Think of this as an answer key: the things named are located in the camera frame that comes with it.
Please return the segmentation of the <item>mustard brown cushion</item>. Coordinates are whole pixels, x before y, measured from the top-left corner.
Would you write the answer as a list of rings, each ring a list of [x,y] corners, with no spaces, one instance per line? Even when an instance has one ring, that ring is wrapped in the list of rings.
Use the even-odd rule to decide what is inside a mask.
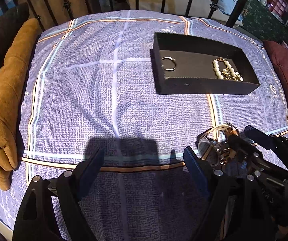
[[[0,189],[11,185],[11,171],[18,167],[16,129],[20,101],[32,49],[39,35],[35,18],[24,22],[0,69]]]

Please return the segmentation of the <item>purple patterned bed sheet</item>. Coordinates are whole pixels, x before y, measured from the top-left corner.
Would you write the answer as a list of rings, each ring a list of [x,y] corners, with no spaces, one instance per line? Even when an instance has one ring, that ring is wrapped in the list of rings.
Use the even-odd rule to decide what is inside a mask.
[[[159,95],[150,51],[156,32],[239,47],[260,86],[248,95]],[[182,164],[204,130],[231,123],[288,137],[288,110],[257,41],[213,20],[126,10],[86,15],[44,31],[23,93],[20,154],[0,189],[0,221],[13,228],[29,181],[60,176],[104,147],[81,209],[98,240],[189,240],[205,211]]]

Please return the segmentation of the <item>gold brooch ornament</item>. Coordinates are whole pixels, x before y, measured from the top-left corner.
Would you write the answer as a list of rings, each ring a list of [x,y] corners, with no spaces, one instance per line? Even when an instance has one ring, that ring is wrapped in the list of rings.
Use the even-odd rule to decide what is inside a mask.
[[[222,76],[225,80],[234,80],[243,82],[243,77],[237,71],[235,71],[232,67],[227,67],[221,71]]]

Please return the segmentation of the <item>wristwatch with beige strap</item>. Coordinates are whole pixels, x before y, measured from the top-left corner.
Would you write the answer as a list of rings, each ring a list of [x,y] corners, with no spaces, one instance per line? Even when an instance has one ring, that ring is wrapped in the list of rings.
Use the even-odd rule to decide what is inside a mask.
[[[196,147],[200,159],[207,161],[212,167],[227,165],[236,155],[228,143],[229,136],[240,136],[239,130],[230,123],[211,127],[199,134]]]

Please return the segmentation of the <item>green patterned carpet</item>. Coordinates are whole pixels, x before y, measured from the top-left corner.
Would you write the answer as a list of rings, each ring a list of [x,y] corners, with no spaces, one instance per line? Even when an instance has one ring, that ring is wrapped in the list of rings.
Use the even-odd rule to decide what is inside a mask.
[[[247,0],[241,13],[243,28],[260,40],[288,44],[288,26],[283,19],[288,0]]]

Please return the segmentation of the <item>black jewelry tray box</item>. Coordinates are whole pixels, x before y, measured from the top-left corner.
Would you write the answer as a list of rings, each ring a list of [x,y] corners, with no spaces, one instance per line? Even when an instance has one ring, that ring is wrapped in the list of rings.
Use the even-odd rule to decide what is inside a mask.
[[[229,61],[243,82],[218,78],[213,69],[213,61],[218,58]],[[155,33],[151,60],[155,89],[161,95],[247,95],[260,86],[243,50],[220,41]]]

